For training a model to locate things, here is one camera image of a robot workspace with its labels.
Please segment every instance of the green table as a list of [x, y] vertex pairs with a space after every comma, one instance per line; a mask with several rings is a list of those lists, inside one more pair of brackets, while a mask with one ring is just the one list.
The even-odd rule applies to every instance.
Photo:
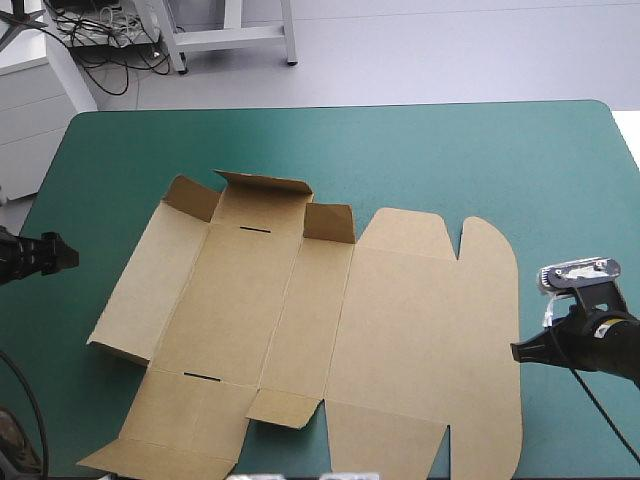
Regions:
[[[143, 369], [84, 342], [171, 179], [184, 173], [223, 188], [214, 168], [303, 178], [317, 201], [352, 204], [359, 233], [383, 206], [437, 212], [454, 239], [465, 217], [486, 218], [518, 257], [522, 338], [541, 328], [545, 299], [534, 278], [554, 261], [615, 257], [629, 307], [640, 311], [640, 175], [603, 104], [83, 114], [23, 229], [61, 232], [81, 252], [81, 266], [0, 289], [0, 344], [41, 399], [53, 474], [88, 473], [74, 463], [116, 437]], [[17, 384], [0, 375], [1, 401], [37, 438]], [[632, 383], [585, 377], [640, 446]], [[568, 371], [523, 366], [522, 405], [516, 476], [638, 475]], [[433, 475], [448, 473], [442, 453]], [[239, 463], [291, 475], [328, 468], [322, 409], [300, 432], [252, 424]]]

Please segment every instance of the gray floor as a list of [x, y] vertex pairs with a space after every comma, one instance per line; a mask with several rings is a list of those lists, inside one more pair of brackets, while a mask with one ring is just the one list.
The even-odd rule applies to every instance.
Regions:
[[[244, 22], [280, 15], [245, 0]], [[301, 107], [594, 98], [640, 108], [640, 1], [294, 0], [300, 64], [279, 47], [189, 55], [189, 74], [141, 73], [102, 109]], [[220, 7], [175, 1], [187, 30]], [[122, 72], [99, 72], [112, 88]]]

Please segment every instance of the cable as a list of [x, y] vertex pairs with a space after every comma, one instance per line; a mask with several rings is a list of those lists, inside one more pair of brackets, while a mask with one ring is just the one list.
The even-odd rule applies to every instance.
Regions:
[[567, 367], [569, 367], [569, 370], [571, 371], [571, 374], [574, 376], [574, 378], [578, 381], [580, 386], [583, 388], [583, 390], [585, 391], [585, 393], [589, 397], [589, 400], [591, 400], [593, 405], [602, 414], [602, 416], [606, 420], [606, 422], [609, 425], [609, 427], [611, 427], [611, 430], [613, 430], [613, 433], [616, 434], [616, 437], [618, 437], [618, 440], [620, 440], [620, 442], [622, 442], [622, 445], [624, 445], [624, 448], [626, 448], [629, 451], [629, 453], [635, 459], [635, 461], [638, 463], [638, 465], [640, 465], [640, 456], [638, 455], [638, 452], [636, 452], [633, 449], [633, 447], [627, 441], [627, 439], [624, 437], [624, 435], [622, 435], [622, 432], [620, 432], [620, 430], [618, 430], [618, 427], [616, 427], [615, 423], [613, 423], [613, 420], [611, 420], [611, 417], [609, 417], [609, 415], [607, 414], [605, 409], [602, 407], [602, 405], [600, 404], [600, 402], [598, 401], [596, 396], [593, 394], [593, 392], [591, 391], [589, 386], [585, 383], [585, 381], [582, 379], [582, 377], [578, 374], [576, 369], [573, 367], [573, 364], [571, 363], [571, 360], [569, 360], [569, 357], [564, 353], [564, 350], [560, 346], [560, 342], [558, 342], [558, 339], [556, 337], [554, 329], [552, 327], [547, 327], [547, 330], [549, 330], [549, 333], [551, 334], [551, 339], [553, 340], [553, 343], [555, 344], [555, 347], [558, 350], [558, 353], [560, 353], [560, 356], [562, 357], [562, 360], [567, 364]]
[[36, 400], [36, 396], [33, 394], [33, 390], [31, 390], [31, 386], [27, 381], [26, 377], [23, 375], [18, 365], [14, 363], [13, 360], [2, 350], [0, 350], [0, 358], [4, 360], [4, 363], [13, 371], [16, 378], [22, 385], [27, 397], [29, 397], [29, 402], [31, 402], [31, 408], [33, 408], [33, 413], [36, 416], [36, 422], [38, 423], [38, 431], [40, 432], [40, 443], [42, 444], [42, 480], [49, 479], [49, 444], [47, 442], [47, 432], [44, 428], [44, 420], [42, 419], [42, 412], [40, 411], [40, 406], [38, 405], [38, 401]]
[[[69, 17], [68, 14], [63, 9], [53, 8], [51, 3], [48, 0], [44, 0], [44, 4], [47, 8], [53, 11], [56, 14], [56, 18], [52, 18], [52, 20], [56, 23], [57, 29], [67, 36], [71, 46], [67, 46], [63, 40], [61, 40], [57, 35], [49, 32], [43, 27], [35, 27], [36, 30], [43, 32], [44, 34], [54, 38], [58, 43], [64, 46], [70, 53], [70, 55], [74, 58], [74, 60], [78, 63], [78, 65], [84, 70], [89, 79], [104, 93], [112, 96], [122, 96], [129, 90], [130, 86], [130, 75], [129, 69], [132, 70], [141, 70], [141, 71], [152, 71], [157, 75], [169, 75], [171, 73], [171, 65], [168, 62], [169, 54], [166, 53], [163, 57], [157, 61], [156, 63], [150, 62], [145, 55], [141, 52], [142, 45], [135, 43], [136, 39], [144, 34], [150, 40], [151, 44], [155, 51], [162, 49], [159, 47], [160, 40], [154, 41], [151, 35], [146, 31], [139, 17], [132, 16], [124, 11], [118, 11], [113, 9], [112, 7], [104, 7], [99, 13], [107, 9], [109, 13], [110, 20], [108, 23], [96, 21], [88, 18], [83, 18], [84, 14], [80, 14], [77, 18]], [[17, 19], [11, 19], [12, 22], [18, 24], [26, 24]], [[135, 37], [131, 37], [131, 28], [138, 27], [139, 31]], [[98, 34], [106, 37], [106, 45], [98, 43], [94, 38], [92, 38], [91, 34]], [[108, 48], [108, 54], [106, 56], [100, 56], [97, 60], [92, 60], [86, 56], [83, 56], [77, 51], [77, 47], [80, 46], [106, 46]], [[132, 46], [136, 55], [143, 62], [142, 66], [139, 65], [131, 65], [127, 61], [126, 58], [121, 58], [120, 60], [113, 58], [111, 52], [113, 50], [122, 51], [124, 47]], [[163, 63], [167, 62], [166, 70], [163, 68], [159, 70], [159, 67], [162, 66]], [[114, 64], [124, 68], [124, 87], [120, 91], [112, 91], [108, 88], [104, 87], [91, 73], [91, 70], [99, 68], [101, 66], [107, 64]]]

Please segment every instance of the cardboard flap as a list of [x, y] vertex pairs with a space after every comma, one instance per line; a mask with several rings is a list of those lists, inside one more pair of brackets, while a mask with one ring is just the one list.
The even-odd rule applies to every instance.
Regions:
[[494, 268], [492, 258], [502, 264], [507, 262], [509, 267], [516, 263], [513, 249], [500, 230], [482, 218], [468, 217], [462, 226], [460, 261], [489, 263]]
[[174, 178], [164, 196], [167, 205], [204, 222], [211, 220], [219, 199], [220, 192], [200, 185], [184, 175]]
[[78, 465], [142, 480], [222, 480], [235, 462], [136, 440], [118, 439]]
[[246, 173], [225, 172], [223, 170], [214, 170], [218, 175], [224, 177], [229, 184], [237, 183], [249, 185], [252, 187], [263, 188], [279, 188], [282, 190], [290, 190], [297, 193], [312, 194], [311, 187], [302, 180], [293, 180], [289, 178], [268, 177], [264, 175], [249, 175]]
[[455, 260], [447, 227], [440, 215], [381, 208], [365, 229], [358, 247]]
[[327, 400], [331, 470], [378, 472], [382, 479], [424, 480], [445, 424]]
[[304, 189], [265, 187], [259, 182], [232, 182], [224, 190], [212, 223], [299, 238], [306, 205], [313, 200], [312, 193], [300, 190]]
[[351, 205], [308, 203], [304, 216], [305, 238], [356, 243]]
[[87, 343], [146, 365], [206, 233], [205, 222], [160, 203]]
[[261, 389], [247, 412], [247, 418], [300, 429], [313, 416], [319, 403], [316, 398]]

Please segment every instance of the black cable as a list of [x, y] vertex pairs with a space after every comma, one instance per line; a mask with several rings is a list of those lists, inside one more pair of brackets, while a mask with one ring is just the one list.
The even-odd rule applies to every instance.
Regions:
[[[33, 27], [33, 26], [29, 25], [27, 22], [22, 22], [22, 21], [20, 21], [20, 20], [16, 20], [16, 19], [14, 19], [14, 18], [12, 18], [10, 21], [11, 21], [11, 22], [13, 22], [13, 23], [19, 23], [19, 24], [22, 24], [22, 25], [27, 25], [27, 26], [29, 26], [30, 28], [33, 28], [33, 29], [35, 29], [35, 30], [39, 30], [39, 31], [41, 31], [42, 33], [44, 33], [44, 34], [46, 34], [46, 35], [50, 36], [51, 38], [55, 39], [55, 41], [56, 41], [56, 42], [60, 43], [60, 44], [61, 44], [65, 49], [67, 49], [67, 50], [69, 51], [69, 53], [71, 54], [71, 56], [72, 56], [72, 57], [74, 57], [74, 58], [76, 58], [76, 59], [78, 58], [78, 57], [77, 57], [77, 55], [75, 54], [75, 52], [73, 52], [73, 50], [69, 49], [69, 48], [67, 47], [67, 45], [65, 45], [65, 43], [64, 43], [61, 39], [59, 39], [56, 35], [54, 35], [54, 34], [53, 34], [53, 33], [51, 33], [50, 31], [48, 31], [48, 30], [47, 30], [47, 29], [45, 29], [44, 27]], [[91, 73], [89, 73], [88, 69], [87, 69], [87, 68], [85, 68], [85, 66], [84, 66], [84, 64], [83, 64], [82, 62], [79, 62], [79, 63], [80, 63], [80, 66], [82, 67], [82, 69], [83, 69], [83, 70], [85, 71], [85, 73], [87, 74], [87, 76], [91, 79], [91, 81], [92, 81], [93, 83], [95, 83], [95, 84], [96, 84], [96, 86], [97, 86], [100, 90], [102, 90], [103, 92], [105, 92], [106, 94], [108, 94], [108, 95], [113, 95], [114, 97], [119, 97], [119, 96], [124, 95], [125, 93], [127, 93], [127, 90], [129, 90], [129, 70], [128, 70], [128, 68], [126, 68], [126, 69], [125, 69], [125, 72], [126, 72], [126, 80], [125, 80], [125, 87], [124, 87], [124, 89], [123, 89], [121, 92], [112, 92], [112, 91], [110, 91], [110, 90], [106, 89], [105, 87], [103, 87], [103, 86], [100, 84], [100, 82], [98, 82], [98, 81], [93, 77], [93, 75], [91, 75]]]
[[[74, 60], [76, 60], [76, 62], [80, 65], [80, 67], [84, 70], [84, 72], [86, 73], [86, 75], [89, 77], [89, 79], [100, 89], [102, 90], [104, 93], [108, 94], [108, 95], [112, 95], [112, 96], [121, 96], [124, 95], [125, 93], [127, 93], [127, 91], [129, 90], [129, 85], [130, 85], [130, 75], [129, 75], [129, 69], [132, 70], [140, 70], [140, 71], [152, 71], [153, 73], [157, 74], [157, 75], [168, 75], [171, 72], [171, 65], [169, 64], [168, 60], [169, 60], [169, 54], [164, 54], [163, 58], [160, 59], [158, 62], [156, 62], [155, 64], [150, 63], [145, 56], [142, 54], [142, 52], [140, 51], [140, 47], [141, 45], [136, 44], [133, 39], [131, 37], [129, 37], [126, 33], [124, 32], [118, 32], [118, 31], [114, 31], [111, 27], [104, 25], [98, 21], [94, 21], [91, 19], [86, 19], [83, 18], [82, 15], [79, 16], [79, 18], [70, 18], [68, 16], [65, 15], [64, 10], [61, 9], [55, 9], [53, 8], [53, 6], [47, 1], [44, 1], [44, 4], [47, 8], [49, 8], [50, 10], [52, 10], [53, 12], [56, 13], [57, 17], [53, 19], [53, 21], [56, 23], [56, 27], [57, 29], [62, 32], [63, 34], [65, 34], [68, 38], [69, 41], [71, 43], [71, 46], [68, 47], [64, 41], [62, 41], [57, 35], [52, 34], [51, 32], [49, 32], [48, 30], [42, 28], [42, 27], [36, 27], [37, 30], [45, 33], [46, 35], [54, 38], [58, 43], [60, 43], [61, 45], [63, 45], [71, 54], [71, 56], [74, 58]], [[12, 19], [11, 21], [15, 22], [15, 23], [19, 23], [19, 24], [24, 24], [24, 22], [21, 22], [19, 20], [16, 19]], [[144, 26], [142, 26], [142, 24], [140, 24], [140, 28], [142, 30], [142, 32], [149, 38], [149, 40], [151, 41], [154, 49], [160, 49], [159, 48], [159, 43], [160, 40], [156, 40], [154, 41], [153, 38], [151, 37], [151, 35], [149, 35], [149, 33], [146, 31], [146, 29], [144, 28]], [[94, 40], [93, 38], [91, 38], [90, 36], [88, 36], [87, 34], [85, 34], [84, 32], [79, 32], [79, 30], [82, 29], [83, 31], [88, 31], [88, 32], [93, 32], [93, 33], [97, 33], [97, 34], [101, 34], [104, 35], [105, 37], [107, 37], [107, 45], [106, 47], [109, 49], [109, 54], [108, 56], [104, 56], [99, 58], [97, 61], [94, 60], [90, 60], [87, 57], [84, 57], [83, 55], [81, 55], [77, 50], [76, 47], [79, 46], [89, 46], [89, 44], [85, 43], [84, 41], [82, 41], [79, 38], [79, 35], [85, 37], [89, 42], [91, 42], [93, 45], [95, 46], [104, 46], [100, 43], [98, 43], [96, 40]], [[118, 40], [118, 37], [122, 37], [124, 38], [126, 41], [128, 41], [128, 44], [133, 46], [136, 52], [136, 55], [140, 58], [140, 60], [142, 60], [142, 62], [144, 63], [144, 66], [138, 66], [138, 65], [131, 65], [127, 62], [126, 58], [123, 58], [121, 61], [116, 60], [113, 58], [113, 56], [111, 55], [111, 50], [115, 49], [115, 50], [122, 50], [125, 45], [122, 45], [120, 43], [120, 41]], [[166, 71], [163, 70], [158, 70], [158, 68], [164, 63], [167, 62], [167, 67], [166, 67]], [[118, 65], [124, 68], [125, 70], [125, 86], [121, 91], [111, 91], [107, 88], [105, 88], [100, 82], [98, 82], [98, 80], [91, 74], [90, 70], [101, 67], [103, 65], [107, 65], [107, 64], [114, 64], [114, 65]]]
[[555, 344], [556, 350], [558, 350], [558, 353], [562, 357], [562, 360], [567, 364], [567, 367], [569, 367], [569, 370], [571, 371], [571, 374], [574, 376], [574, 378], [578, 381], [580, 386], [583, 388], [583, 390], [585, 391], [585, 393], [589, 397], [589, 400], [591, 400], [593, 405], [602, 414], [603, 418], [606, 420], [606, 422], [609, 425], [609, 427], [611, 427], [611, 430], [613, 430], [613, 433], [616, 434], [616, 437], [618, 437], [618, 440], [620, 440], [620, 442], [622, 442], [622, 445], [624, 445], [624, 448], [626, 448], [629, 451], [629, 453], [635, 459], [635, 461], [638, 463], [638, 465], [640, 465], [640, 456], [638, 455], [638, 452], [636, 452], [633, 449], [633, 447], [627, 441], [627, 439], [624, 437], [624, 435], [622, 435], [622, 432], [620, 432], [620, 430], [618, 430], [618, 427], [616, 427], [616, 424], [613, 423], [613, 420], [611, 420], [611, 417], [609, 417], [609, 415], [607, 414], [605, 409], [602, 407], [602, 405], [600, 404], [600, 402], [598, 401], [596, 396], [593, 394], [593, 392], [591, 391], [589, 386], [585, 383], [585, 381], [582, 379], [582, 377], [578, 374], [576, 369], [573, 367], [573, 364], [571, 363], [571, 360], [569, 360], [569, 357], [564, 353], [564, 350], [560, 346], [560, 342], [558, 342], [558, 338], [556, 337], [556, 334], [555, 334], [555, 331], [554, 331], [553, 327], [547, 327], [547, 330], [549, 330], [549, 333], [551, 334], [551, 339], [553, 340], [553, 343]]
[[42, 480], [48, 480], [49, 478], [49, 444], [47, 442], [47, 432], [44, 428], [44, 420], [42, 419], [42, 412], [40, 411], [40, 406], [38, 405], [38, 401], [36, 400], [36, 396], [31, 390], [31, 386], [27, 381], [26, 377], [23, 375], [22, 371], [15, 364], [13, 360], [2, 350], [0, 350], [0, 358], [4, 360], [4, 363], [13, 371], [16, 378], [22, 385], [27, 397], [29, 397], [29, 402], [31, 402], [31, 408], [33, 409], [33, 413], [36, 416], [36, 422], [38, 423], [38, 431], [40, 433], [40, 443], [42, 444]]

